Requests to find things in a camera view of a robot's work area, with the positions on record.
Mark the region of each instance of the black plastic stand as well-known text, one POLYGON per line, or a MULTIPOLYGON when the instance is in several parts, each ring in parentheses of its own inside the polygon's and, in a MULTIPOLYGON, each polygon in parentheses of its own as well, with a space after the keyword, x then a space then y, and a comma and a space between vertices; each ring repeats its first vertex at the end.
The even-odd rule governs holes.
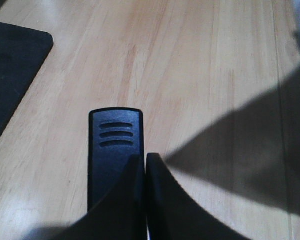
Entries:
POLYGON ((144 164, 140 110, 90 113, 89 213, 53 240, 248 240, 202 209, 157 153, 144 164))

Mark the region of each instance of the black mouse pad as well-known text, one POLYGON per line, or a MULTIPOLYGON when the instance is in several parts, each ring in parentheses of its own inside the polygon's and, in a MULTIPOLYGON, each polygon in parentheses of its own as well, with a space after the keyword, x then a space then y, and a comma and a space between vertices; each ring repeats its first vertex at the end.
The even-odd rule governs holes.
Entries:
POLYGON ((0 22, 0 136, 53 45, 49 33, 0 22))

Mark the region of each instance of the groove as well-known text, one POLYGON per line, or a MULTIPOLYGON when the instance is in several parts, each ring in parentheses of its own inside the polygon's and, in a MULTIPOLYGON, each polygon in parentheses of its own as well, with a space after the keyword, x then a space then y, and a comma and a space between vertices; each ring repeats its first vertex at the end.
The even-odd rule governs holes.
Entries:
POLYGON ((108 138, 108 137, 133 137, 134 134, 128 131, 109 131, 100 134, 101 138, 108 138))
POLYGON ((117 145, 124 145, 124 146, 132 146, 134 143, 132 141, 127 140, 112 140, 112 141, 104 141, 100 143, 100 147, 110 147, 110 146, 117 146, 117 145))
POLYGON ((132 128, 133 125, 131 123, 126 122, 112 122, 112 123, 104 123, 100 125, 101 129, 110 129, 110 128, 132 128))
POLYGON ((287 221, 288 221, 288 234, 289 239, 293 239, 293 224, 291 216, 291 198, 290 198, 290 188, 289 188, 289 173, 287 168, 287 146, 285 139, 285 127, 284 127, 284 93, 280 81, 280 58, 279 58, 279 45, 277 36, 277 20, 275 15, 275 3, 271 0, 272 7, 272 22, 274 30, 274 43, 275 43, 275 56, 276 56, 276 76, 277 76, 277 91, 278 91, 278 106, 279 106, 279 117, 280 117, 280 131, 281 131, 281 141, 282 141, 282 151, 283 151, 283 167, 284 167, 284 182, 285 182, 285 200, 286 200, 286 210, 287 210, 287 221))

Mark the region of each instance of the wooden table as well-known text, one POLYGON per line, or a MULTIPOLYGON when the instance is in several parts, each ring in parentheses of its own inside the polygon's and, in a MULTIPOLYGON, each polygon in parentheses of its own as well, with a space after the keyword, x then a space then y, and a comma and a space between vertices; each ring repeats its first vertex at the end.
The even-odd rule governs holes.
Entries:
POLYGON ((146 153, 223 223, 300 240, 289 0, 7 0, 0 22, 54 37, 0 138, 0 240, 47 239, 85 215, 88 114, 105 107, 141 109, 146 153))

